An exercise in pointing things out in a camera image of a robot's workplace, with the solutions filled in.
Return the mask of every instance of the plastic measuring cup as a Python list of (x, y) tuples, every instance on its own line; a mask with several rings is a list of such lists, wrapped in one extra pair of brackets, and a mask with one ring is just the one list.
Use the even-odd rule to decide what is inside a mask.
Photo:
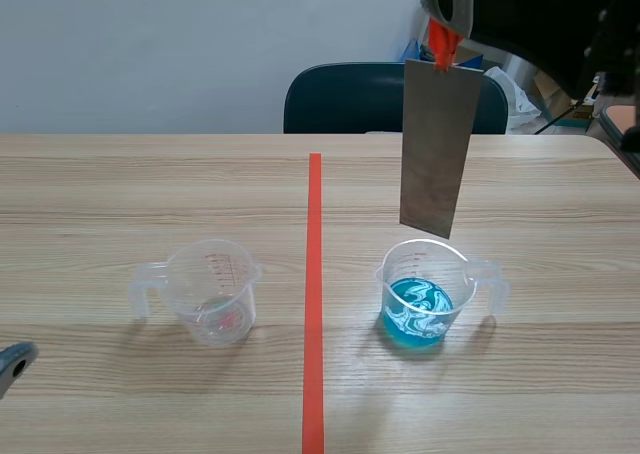
[(489, 311), (500, 314), (511, 292), (499, 263), (469, 261), (446, 244), (414, 239), (398, 244), (376, 271), (382, 318), (400, 344), (440, 341), (478, 290), (489, 291)]
[(229, 344), (253, 326), (253, 284), (259, 279), (260, 266), (242, 246), (209, 239), (179, 250), (167, 262), (138, 266), (129, 301), (138, 318), (147, 318), (147, 290), (155, 288), (196, 341)]

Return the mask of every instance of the white wall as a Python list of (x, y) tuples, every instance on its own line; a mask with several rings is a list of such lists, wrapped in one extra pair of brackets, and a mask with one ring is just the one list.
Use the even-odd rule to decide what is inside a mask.
[(0, 0), (0, 132), (281, 132), (307, 67), (397, 60), (418, 0)]

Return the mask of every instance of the blue liquid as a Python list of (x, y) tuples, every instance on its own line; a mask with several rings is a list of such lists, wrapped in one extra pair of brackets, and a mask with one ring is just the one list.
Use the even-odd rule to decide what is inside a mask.
[[(394, 282), (391, 289), (400, 299), (419, 309), (432, 312), (447, 312), (453, 309), (453, 303), (444, 290), (425, 279), (401, 279)], [(382, 316), (389, 334), (400, 344), (409, 347), (424, 347), (437, 343), (444, 337), (451, 324), (451, 316), (414, 312), (390, 294), (383, 307)]]

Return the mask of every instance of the black chair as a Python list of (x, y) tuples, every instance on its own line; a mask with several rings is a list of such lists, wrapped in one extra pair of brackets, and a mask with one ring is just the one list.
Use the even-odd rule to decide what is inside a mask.
[[(284, 105), (284, 132), (402, 132), (404, 64), (328, 64), (295, 78)], [(484, 76), (474, 134), (504, 134), (509, 111), (502, 88)]]

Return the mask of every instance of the red tape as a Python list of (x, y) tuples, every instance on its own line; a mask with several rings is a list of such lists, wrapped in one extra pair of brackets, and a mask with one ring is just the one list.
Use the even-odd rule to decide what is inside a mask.
[(309, 156), (307, 283), (304, 302), (302, 454), (324, 454), (322, 360), (322, 156)]

